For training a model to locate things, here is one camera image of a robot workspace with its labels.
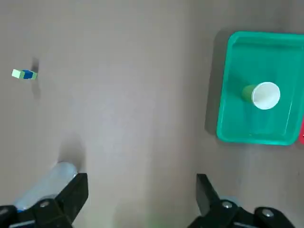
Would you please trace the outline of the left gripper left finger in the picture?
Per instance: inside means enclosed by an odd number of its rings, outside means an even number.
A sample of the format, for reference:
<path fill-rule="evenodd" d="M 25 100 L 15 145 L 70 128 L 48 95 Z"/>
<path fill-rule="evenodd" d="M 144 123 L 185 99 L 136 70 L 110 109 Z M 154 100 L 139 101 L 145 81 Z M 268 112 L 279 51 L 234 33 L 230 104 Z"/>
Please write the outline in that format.
<path fill-rule="evenodd" d="M 55 198 L 43 198 L 26 210 L 1 205 L 2 228 L 71 228 L 88 199 L 88 177 L 77 174 Z"/>

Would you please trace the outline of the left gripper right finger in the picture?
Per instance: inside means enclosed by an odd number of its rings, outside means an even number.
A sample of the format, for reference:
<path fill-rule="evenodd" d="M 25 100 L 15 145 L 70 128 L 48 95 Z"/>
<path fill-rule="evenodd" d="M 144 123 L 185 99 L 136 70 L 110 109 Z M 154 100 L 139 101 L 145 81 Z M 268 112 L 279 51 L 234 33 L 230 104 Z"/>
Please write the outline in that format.
<path fill-rule="evenodd" d="M 229 199 L 221 199 L 206 174 L 196 176 L 196 202 L 200 216 L 191 228 L 291 228 L 292 222 L 279 210 L 257 207 L 253 213 Z"/>

